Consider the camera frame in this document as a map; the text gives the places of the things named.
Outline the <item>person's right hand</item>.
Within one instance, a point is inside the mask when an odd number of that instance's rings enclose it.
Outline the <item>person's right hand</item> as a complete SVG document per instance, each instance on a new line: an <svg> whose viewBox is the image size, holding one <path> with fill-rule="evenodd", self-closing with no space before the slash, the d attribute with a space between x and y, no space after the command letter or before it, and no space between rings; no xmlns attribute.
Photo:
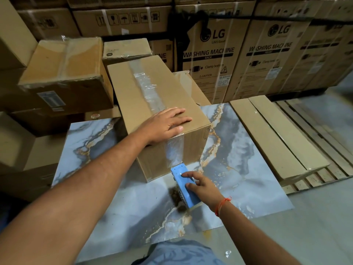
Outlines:
<svg viewBox="0 0 353 265"><path fill-rule="evenodd" d="M215 184L208 177L196 171L185 172L182 177L189 177L195 180L195 183L199 186L199 191L194 193L215 213L219 208L219 204L224 200L224 196Z"/></svg>

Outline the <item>blue tape dispenser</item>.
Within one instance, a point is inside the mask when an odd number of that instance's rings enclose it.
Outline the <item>blue tape dispenser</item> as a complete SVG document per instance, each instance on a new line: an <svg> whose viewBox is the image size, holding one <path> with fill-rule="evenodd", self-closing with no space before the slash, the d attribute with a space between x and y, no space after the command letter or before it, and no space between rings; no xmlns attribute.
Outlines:
<svg viewBox="0 0 353 265"><path fill-rule="evenodd" d="M188 172L186 165L182 162L176 166L173 166L171 169L174 180L178 186L179 196L181 197L183 203L188 209L193 208L194 206L201 203L199 197L193 192L186 188L186 183L195 185L193 178L182 177L182 174Z"/></svg>

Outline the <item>taped brown cardboard box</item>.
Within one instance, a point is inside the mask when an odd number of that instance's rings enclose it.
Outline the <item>taped brown cardboard box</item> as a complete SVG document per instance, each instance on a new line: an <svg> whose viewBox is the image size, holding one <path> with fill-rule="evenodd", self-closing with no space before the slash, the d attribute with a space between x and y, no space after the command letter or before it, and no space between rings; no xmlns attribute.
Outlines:
<svg viewBox="0 0 353 265"><path fill-rule="evenodd" d="M170 173L170 169L179 163L188 165L199 161L211 123L162 59L150 56L107 68L128 134L167 108L184 108L186 111L181 116L192 118L191 122L182 125L181 134L147 146L138 155L137 162L146 181Z"/></svg>

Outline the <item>person's left forearm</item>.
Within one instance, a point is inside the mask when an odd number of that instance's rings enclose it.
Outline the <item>person's left forearm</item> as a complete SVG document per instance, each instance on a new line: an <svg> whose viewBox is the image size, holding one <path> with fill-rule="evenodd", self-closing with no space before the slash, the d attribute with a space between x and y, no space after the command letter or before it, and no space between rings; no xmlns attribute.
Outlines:
<svg viewBox="0 0 353 265"><path fill-rule="evenodd" d="M73 265L156 128L140 128L31 203L0 233L0 265Z"/></svg>

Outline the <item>plain brown cardboard box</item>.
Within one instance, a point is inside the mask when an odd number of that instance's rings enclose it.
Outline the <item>plain brown cardboard box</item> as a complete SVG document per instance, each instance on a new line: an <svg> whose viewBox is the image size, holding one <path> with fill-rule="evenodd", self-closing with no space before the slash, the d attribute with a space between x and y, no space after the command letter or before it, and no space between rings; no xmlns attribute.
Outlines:
<svg viewBox="0 0 353 265"><path fill-rule="evenodd" d="M173 72L176 79L180 82L184 90L199 106L211 105L205 94L201 91L196 82L192 79L188 71Z"/></svg>

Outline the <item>blue grey marble tile slab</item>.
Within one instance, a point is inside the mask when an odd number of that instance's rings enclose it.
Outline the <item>blue grey marble tile slab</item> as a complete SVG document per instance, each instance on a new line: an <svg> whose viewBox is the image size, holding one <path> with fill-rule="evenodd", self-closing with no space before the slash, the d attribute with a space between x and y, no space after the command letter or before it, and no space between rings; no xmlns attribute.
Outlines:
<svg viewBox="0 0 353 265"><path fill-rule="evenodd" d="M249 219L293 205L229 103L202 106L211 122L200 160L187 165L210 178ZM51 187L122 139L121 119L71 124ZM151 182L135 161L76 262L125 252L221 227L203 203L187 209L170 170Z"/></svg>

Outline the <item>carton with square code print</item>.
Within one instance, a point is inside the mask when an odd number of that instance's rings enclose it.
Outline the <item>carton with square code print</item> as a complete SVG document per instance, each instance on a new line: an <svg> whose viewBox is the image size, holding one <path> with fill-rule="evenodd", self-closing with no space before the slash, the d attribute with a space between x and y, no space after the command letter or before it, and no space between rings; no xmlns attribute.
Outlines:
<svg viewBox="0 0 353 265"><path fill-rule="evenodd" d="M174 72L174 42L169 39L149 40L149 46L154 55L158 55L165 65Z"/></svg>

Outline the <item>person's grey blue clothing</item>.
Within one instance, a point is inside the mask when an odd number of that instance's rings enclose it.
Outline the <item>person's grey blue clothing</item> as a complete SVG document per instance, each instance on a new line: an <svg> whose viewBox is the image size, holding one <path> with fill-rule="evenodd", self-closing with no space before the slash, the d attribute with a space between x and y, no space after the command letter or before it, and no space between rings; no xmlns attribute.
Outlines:
<svg viewBox="0 0 353 265"><path fill-rule="evenodd" d="M195 240L164 241L131 265L226 265L213 250Z"/></svg>

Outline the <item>washing machine carton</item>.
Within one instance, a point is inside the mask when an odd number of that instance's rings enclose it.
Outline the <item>washing machine carton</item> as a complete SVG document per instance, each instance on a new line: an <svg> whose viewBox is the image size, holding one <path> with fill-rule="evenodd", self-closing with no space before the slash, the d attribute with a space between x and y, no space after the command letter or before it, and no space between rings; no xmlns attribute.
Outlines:
<svg viewBox="0 0 353 265"><path fill-rule="evenodd" d="M256 0L225 3L202 3L176 5L178 12L209 13L240 12L240 15L252 15ZM190 44L183 54L183 71L189 71L211 104L222 103L232 72L235 68L241 46L250 20L210 19L208 40L201 38L201 22L188 31Z"/></svg>
<svg viewBox="0 0 353 265"><path fill-rule="evenodd" d="M353 0L322 0L322 6L280 72L279 93L302 90L338 48L353 20Z"/></svg>
<svg viewBox="0 0 353 265"><path fill-rule="evenodd" d="M223 102L265 95L324 0L260 1Z"/></svg>

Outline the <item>small pale cardboard box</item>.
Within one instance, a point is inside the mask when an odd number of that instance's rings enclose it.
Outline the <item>small pale cardboard box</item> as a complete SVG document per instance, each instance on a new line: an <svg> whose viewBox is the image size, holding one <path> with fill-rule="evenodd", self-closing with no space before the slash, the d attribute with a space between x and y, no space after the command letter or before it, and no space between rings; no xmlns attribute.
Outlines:
<svg viewBox="0 0 353 265"><path fill-rule="evenodd" d="M102 61L108 65L153 56L146 38L104 42Z"/></svg>

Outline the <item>flat folded cardboard sheets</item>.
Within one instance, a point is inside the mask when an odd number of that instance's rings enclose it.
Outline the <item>flat folded cardboard sheets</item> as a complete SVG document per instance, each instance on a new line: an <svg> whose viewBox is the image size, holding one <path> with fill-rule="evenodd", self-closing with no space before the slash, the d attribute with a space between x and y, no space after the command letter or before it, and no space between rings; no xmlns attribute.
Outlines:
<svg viewBox="0 0 353 265"><path fill-rule="evenodd" d="M266 96L229 102L280 186L294 184L329 161Z"/></svg>

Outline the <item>carton with handling symbols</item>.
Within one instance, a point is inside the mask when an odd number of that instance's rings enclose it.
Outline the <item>carton with handling symbols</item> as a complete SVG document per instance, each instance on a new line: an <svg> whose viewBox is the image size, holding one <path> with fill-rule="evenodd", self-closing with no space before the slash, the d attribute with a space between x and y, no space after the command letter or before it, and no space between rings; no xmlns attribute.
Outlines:
<svg viewBox="0 0 353 265"><path fill-rule="evenodd" d="M73 11L83 37L139 35L167 31L171 6Z"/></svg>

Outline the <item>cardboard box with white label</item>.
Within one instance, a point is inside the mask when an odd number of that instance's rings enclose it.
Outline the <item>cardboard box with white label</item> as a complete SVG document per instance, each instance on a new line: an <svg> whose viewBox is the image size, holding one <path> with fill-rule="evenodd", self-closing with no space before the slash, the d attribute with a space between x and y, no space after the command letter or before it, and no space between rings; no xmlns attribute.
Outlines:
<svg viewBox="0 0 353 265"><path fill-rule="evenodd" d="M41 40L18 86L48 116L113 108L113 88L100 37Z"/></svg>

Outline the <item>wooden pallet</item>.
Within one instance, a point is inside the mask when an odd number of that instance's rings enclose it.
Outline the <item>wooden pallet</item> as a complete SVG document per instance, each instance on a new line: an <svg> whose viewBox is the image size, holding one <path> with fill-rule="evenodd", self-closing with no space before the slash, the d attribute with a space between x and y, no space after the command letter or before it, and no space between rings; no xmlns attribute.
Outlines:
<svg viewBox="0 0 353 265"><path fill-rule="evenodd" d="M297 98L274 103L304 137L329 161L327 167L296 183L282 187L287 195L353 178L353 153L340 140L338 134L323 124Z"/></svg>

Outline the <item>large shaded cardboard box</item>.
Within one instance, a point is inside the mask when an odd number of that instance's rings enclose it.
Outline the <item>large shaded cardboard box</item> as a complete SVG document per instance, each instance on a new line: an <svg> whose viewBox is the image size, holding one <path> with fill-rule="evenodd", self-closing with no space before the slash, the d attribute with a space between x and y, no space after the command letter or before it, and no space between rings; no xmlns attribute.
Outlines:
<svg viewBox="0 0 353 265"><path fill-rule="evenodd" d="M0 112L0 176L24 169L36 137Z"/></svg>

